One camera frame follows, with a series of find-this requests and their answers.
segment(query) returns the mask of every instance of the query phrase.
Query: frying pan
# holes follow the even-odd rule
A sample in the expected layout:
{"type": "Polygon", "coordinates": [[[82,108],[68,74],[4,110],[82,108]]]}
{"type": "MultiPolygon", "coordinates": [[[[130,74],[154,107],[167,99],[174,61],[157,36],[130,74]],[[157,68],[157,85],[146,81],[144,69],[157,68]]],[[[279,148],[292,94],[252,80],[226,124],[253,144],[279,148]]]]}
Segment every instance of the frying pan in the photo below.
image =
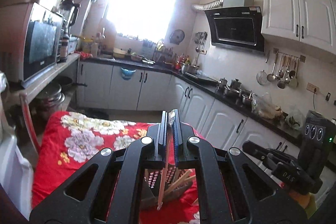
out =
{"type": "Polygon", "coordinates": [[[62,91],[69,90],[73,85],[87,86],[85,83],[74,83],[73,80],[67,76],[59,76],[55,81],[61,85],[62,91]]]}

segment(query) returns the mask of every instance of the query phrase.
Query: utensil rack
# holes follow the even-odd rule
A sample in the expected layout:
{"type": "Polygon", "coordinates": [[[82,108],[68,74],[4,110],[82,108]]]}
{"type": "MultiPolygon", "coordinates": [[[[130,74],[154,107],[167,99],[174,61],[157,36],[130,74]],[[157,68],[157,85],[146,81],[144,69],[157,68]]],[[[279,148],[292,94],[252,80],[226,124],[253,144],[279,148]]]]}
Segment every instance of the utensil rack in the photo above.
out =
{"type": "Polygon", "coordinates": [[[292,55],[292,54],[287,54],[285,52],[279,52],[278,48],[273,48],[273,53],[274,54],[276,54],[276,53],[285,54],[285,55],[287,55],[289,57],[295,57],[295,58],[299,59],[299,61],[302,62],[302,63],[306,62],[306,57],[304,55],[296,56],[296,55],[292,55]]]}

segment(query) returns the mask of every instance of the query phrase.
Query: silver flexible duct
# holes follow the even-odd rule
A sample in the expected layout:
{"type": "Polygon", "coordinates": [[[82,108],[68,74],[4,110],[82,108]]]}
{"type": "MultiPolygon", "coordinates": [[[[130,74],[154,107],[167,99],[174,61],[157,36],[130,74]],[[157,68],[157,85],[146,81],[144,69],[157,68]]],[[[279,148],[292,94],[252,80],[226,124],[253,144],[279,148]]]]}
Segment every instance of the silver flexible duct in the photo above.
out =
{"type": "Polygon", "coordinates": [[[208,9],[222,8],[223,1],[224,0],[215,0],[213,2],[206,3],[206,4],[193,4],[191,8],[196,12],[202,12],[208,9]]]}

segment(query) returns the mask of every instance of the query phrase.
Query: black cabinet handle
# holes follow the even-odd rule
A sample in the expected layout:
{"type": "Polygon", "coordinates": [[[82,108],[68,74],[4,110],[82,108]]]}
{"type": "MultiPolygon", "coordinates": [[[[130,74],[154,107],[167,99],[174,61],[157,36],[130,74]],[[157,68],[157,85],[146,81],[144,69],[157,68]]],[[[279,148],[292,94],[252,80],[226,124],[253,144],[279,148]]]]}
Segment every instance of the black cabinet handle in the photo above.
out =
{"type": "Polygon", "coordinates": [[[193,88],[191,88],[190,90],[189,90],[189,93],[188,93],[188,98],[190,99],[190,92],[193,90],[193,88]]]}
{"type": "Polygon", "coordinates": [[[187,90],[189,89],[189,87],[187,87],[186,89],[185,89],[185,92],[184,92],[184,97],[187,97],[187,90]]]}
{"type": "Polygon", "coordinates": [[[242,119],[242,120],[240,121],[239,126],[237,127],[236,133],[238,133],[238,130],[239,130],[239,128],[240,128],[240,126],[242,125],[243,122],[244,122],[244,120],[242,119]]]}
{"type": "Polygon", "coordinates": [[[282,142],[279,143],[278,147],[275,150],[278,150],[280,145],[282,145],[282,142]]]}

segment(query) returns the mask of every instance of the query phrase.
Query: window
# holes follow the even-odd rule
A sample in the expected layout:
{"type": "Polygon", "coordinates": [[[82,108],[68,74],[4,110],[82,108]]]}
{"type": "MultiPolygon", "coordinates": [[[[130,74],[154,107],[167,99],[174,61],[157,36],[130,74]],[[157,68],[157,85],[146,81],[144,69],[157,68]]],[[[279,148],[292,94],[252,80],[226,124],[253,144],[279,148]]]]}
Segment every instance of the window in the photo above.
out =
{"type": "Polygon", "coordinates": [[[165,38],[175,0],[110,0],[108,20],[118,33],[158,42],[165,38]]]}

